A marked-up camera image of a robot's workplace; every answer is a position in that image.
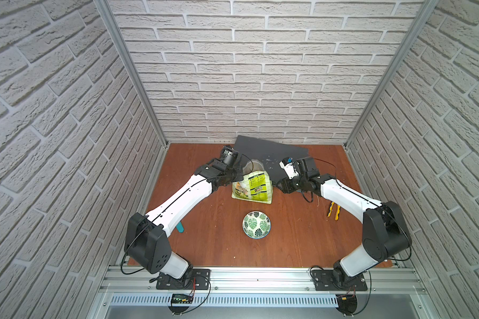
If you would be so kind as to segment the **green oats bag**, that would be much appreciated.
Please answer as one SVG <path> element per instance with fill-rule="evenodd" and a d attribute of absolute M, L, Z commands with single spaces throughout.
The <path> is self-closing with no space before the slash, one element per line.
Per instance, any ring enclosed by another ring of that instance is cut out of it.
<path fill-rule="evenodd" d="M 263 163 L 258 160 L 248 161 L 243 167 L 243 177 L 232 184 L 232 198 L 248 202 L 271 204 L 273 186 Z"/>

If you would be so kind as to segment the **green leaf pattern bowl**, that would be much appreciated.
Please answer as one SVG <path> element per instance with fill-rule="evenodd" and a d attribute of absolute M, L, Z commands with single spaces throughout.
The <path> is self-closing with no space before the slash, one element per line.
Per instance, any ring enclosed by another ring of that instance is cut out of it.
<path fill-rule="evenodd" d="M 263 239 L 271 231 L 271 221 L 265 213 L 251 211 L 243 218 L 242 229 L 251 239 Z"/>

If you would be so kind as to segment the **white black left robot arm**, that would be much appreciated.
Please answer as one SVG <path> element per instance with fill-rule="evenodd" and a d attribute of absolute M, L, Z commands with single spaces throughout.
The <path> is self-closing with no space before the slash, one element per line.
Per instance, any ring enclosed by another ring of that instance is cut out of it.
<path fill-rule="evenodd" d="M 214 162 L 199 167 L 190 179 L 157 208 L 136 213 L 128 221 L 124 257 L 130 257 L 150 274 L 176 280 L 190 277 L 190 262 L 175 253 L 169 237 L 184 217 L 219 187 L 243 179 L 243 169 Z"/>

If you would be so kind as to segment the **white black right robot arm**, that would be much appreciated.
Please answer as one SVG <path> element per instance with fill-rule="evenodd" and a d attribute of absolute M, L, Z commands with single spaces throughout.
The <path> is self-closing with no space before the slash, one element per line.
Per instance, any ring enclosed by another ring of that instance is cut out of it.
<path fill-rule="evenodd" d="M 412 240 L 400 206 L 381 202 L 347 187 L 329 174 L 312 178 L 284 178 L 276 187 L 285 194 L 311 192 L 345 209 L 362 224 L 361 244 L 336 262 L 336 285 L 344 285 L 362 272 L 411 248 Z"/>

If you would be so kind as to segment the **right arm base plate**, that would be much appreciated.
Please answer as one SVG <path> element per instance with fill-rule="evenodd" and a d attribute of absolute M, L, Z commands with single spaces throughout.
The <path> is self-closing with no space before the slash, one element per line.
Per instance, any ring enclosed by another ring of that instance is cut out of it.
<path fill-rule="evenodd" d="M 368 291 L 363 274 L 350 277 L 335 268 L 313 268 L 310 271 L 310 276 L 316 291 Z"/>

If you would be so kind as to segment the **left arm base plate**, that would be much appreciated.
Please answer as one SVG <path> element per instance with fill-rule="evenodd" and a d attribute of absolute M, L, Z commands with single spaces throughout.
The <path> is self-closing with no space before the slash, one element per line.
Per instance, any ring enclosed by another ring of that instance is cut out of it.
<path fill-rule="evenodd" d="M 156 281 L 157 290 L 197 290 L 207 291 L 210 288 L 210 268 L 193 268 L 187 271 L 181 279 L 175 279 L 161 273 Z"/>

